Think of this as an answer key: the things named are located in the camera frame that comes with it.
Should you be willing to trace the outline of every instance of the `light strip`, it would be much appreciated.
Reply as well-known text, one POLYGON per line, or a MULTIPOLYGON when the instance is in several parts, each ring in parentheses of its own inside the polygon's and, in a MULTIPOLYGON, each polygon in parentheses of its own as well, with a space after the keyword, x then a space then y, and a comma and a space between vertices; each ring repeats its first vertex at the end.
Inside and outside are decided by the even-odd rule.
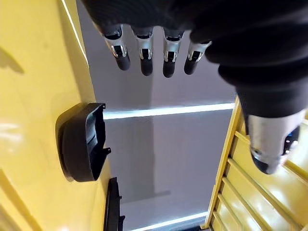
POLYGON ((123 119, 131 117, 144 117, 144 116, 162 116, 162 115, 173 115, 182 113, 193 113, 193 112, 209 112, 209 111, 220 111, 230 110, 234 108, 234 103, 221 103, 221 104, 209 104, 199 106, 188 106, 188 107, 168 107, 168 108, 157 108, 157 109, 144 109, 144 110, 133 110, 133 111, 122 111, 122 112, 105 112, 104 119, 123 119))
POLYGON ((202 218, 202 217, 206 217, 206 216, 207 216, 207 212, 203 212, 203 213, 198 213, 198 214, 190 215, 190 216, 183 217, 183 218, 165 221, 165 222, 162 222, 162 223, 150 225, 150 226, 147 226, 147 227, 143 227, 143 228, 139 228, 139 229, 135 229, 135 230, 131 230, 131 231, 152 230, 152 229, 157 229, 157 228, 161 228, 161 227, 164 227, 164 226, 173 225, 173 224, 177 224, 177 223, 181 223, 181 222, 184 222, 184 221, 193 220, 193 219, 197 219, 197 218, 202 218))
POLYGON ((62 0, 62 4, 63 4, 63 6, 64 6, 64 8, 65 8, 65 11, 66 11, 68 20, 69 20, 69 22, 71 23, 71 26, 72 26, 72 28, 73 28, 73 31, 74 31, 75 37, 76 37, 76 39, 77 39, 78 45, 79 45, 79 47, 80 47, 80 49, 81 49, 81 52, 82 52, 83 56, 85 57, 85 60, 87 61, 87 64, 89 65, 87 56, 86 56, 86 54, 85 54, 85 52, 84 52, 84 50, 83 50, 83 48, 82 48, 82 45, 81 45, 81 43, 80 43, 80 40, 79 40, 77 31, 76 31, 75 26, 74 26, 74 23, 73 23, 73 19, 72 19, 71 15, 70 15, 70 13, 69 13, 69 11, 68 11, 68 8, 67 8, 67 5, 66 5, 65 0, 62 0))

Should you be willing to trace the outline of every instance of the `yellow surface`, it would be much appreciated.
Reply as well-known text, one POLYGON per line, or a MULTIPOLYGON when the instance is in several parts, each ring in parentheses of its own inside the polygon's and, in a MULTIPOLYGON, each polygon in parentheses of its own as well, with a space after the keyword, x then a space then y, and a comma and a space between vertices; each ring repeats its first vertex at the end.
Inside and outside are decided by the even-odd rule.
POLYGON ((237 100, 205 226, 221 230, 216 216, 228 230, 236 229, 231 226, 238 223, 236 220, 244 230, 301 230, 308 225, 307 140, 306 120, 301 125, 299 145, 289 160, 276 173, 263 174, 251 159, 250 140, 237 100))
POLYGON ((13 216, 22 230, 102 230, 108 162, 97 182, 69 182, 57 152, 58 117, 95 101, 84 54, 75 1, 1 2, 0 215, 6 225, 13 216))

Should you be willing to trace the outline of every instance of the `black fingertip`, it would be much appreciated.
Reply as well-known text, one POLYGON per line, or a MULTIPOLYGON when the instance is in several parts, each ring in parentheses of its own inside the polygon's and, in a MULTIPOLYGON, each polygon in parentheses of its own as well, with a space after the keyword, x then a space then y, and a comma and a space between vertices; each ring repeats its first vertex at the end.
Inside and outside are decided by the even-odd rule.
POLYGON ((126 54, 125 57, 118 57, 118 58, 115 58, 116 59, 116 63, 118 65, 118 67, 123 70, 123 71, 126 71, 129 69, 129 66, 130 66, 130 60, 129 60, 129 56, 128 56, 128 53, 126 54))
POLYGON ((197 67, 197 62, 189 60, 188 57, 186 58, 185 66, 184 66, 184 72, 187 75, 191 75, 194 73, 195 69, 197 67))
POLYGON ((141 72, 145 76, 149 76, 153 72, 152 59, 140 59, 141 72))
POLYGON ((166 62, 164 61, 164 66, 163 66, 163 74, 166 78, 172 77, 174 73, 174 68, 175 68, 175 62, 166 62))

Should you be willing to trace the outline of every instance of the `gray wall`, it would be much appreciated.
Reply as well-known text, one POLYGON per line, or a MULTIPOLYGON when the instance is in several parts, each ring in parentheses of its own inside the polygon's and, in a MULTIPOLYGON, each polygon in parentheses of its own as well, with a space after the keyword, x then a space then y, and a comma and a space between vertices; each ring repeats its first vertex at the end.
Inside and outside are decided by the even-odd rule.
MULTIPOLYGON (((233 88, 217 73, 217 65, 202 59, 192 76, 184 63, 189 46, 185 33, 175 74, 163 68, 163 31, 154 28, 154 71, 140 71, 137 44, 125 26, 131 67, 117 68, 103 38, 80 1, 78 13, 96 99, 108 111, 229 103, 233 88)), ((123 196, 121 213, 131 230, 207 210, 231 110, 106 121, 106 145, 123 196)))

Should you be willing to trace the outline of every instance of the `black plastic bracket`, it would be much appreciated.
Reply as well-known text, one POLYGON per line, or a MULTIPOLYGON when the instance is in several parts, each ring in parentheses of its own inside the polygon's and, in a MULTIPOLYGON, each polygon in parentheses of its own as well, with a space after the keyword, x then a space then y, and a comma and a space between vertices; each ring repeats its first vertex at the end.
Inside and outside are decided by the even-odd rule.
POLYGON ((119 185, 116 177, 111 178, 108 183, 106 197, 104 231, 123 231, 123 221, 125 216, 120 216, 119 185))
POLYGON ((97 180, 110 148, 103 148, 106 134, 104 103, 89 103, 63 124, 61 155, 66 174, 79 182, 97 180))

